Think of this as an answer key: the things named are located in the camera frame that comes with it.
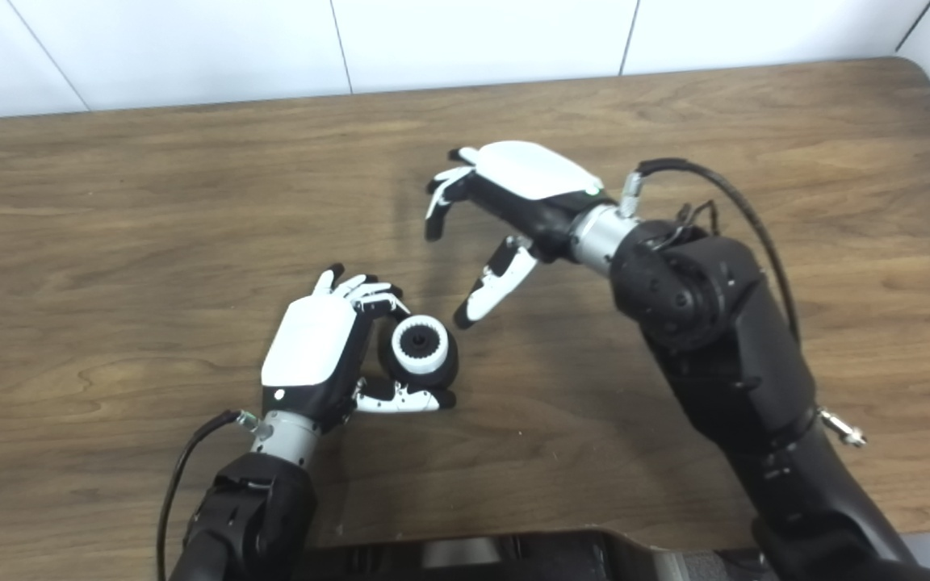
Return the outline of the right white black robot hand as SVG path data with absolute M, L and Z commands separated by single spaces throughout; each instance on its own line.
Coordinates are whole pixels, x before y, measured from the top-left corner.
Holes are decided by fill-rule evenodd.
M 601 179 L 541 144 L 507 140 L 450 151 L 458 168 L 429 181 L 425 239 L 442 239 L 455 203 L 474 203 L 513 228 L 487 260 L 455 324 L 470 328 L 513 293 L 540 262 L 578 262 L 580 218 L 614 205 Z

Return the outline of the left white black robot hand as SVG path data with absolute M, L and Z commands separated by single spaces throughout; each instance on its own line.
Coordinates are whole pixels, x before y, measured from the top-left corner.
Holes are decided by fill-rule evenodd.
M 449 411 L 457 404 L 457 342 L 414 314 L 401 288 L 336 262 L 287 306 L 261 371 L 262 410 L 328 431 L 351 413 Z

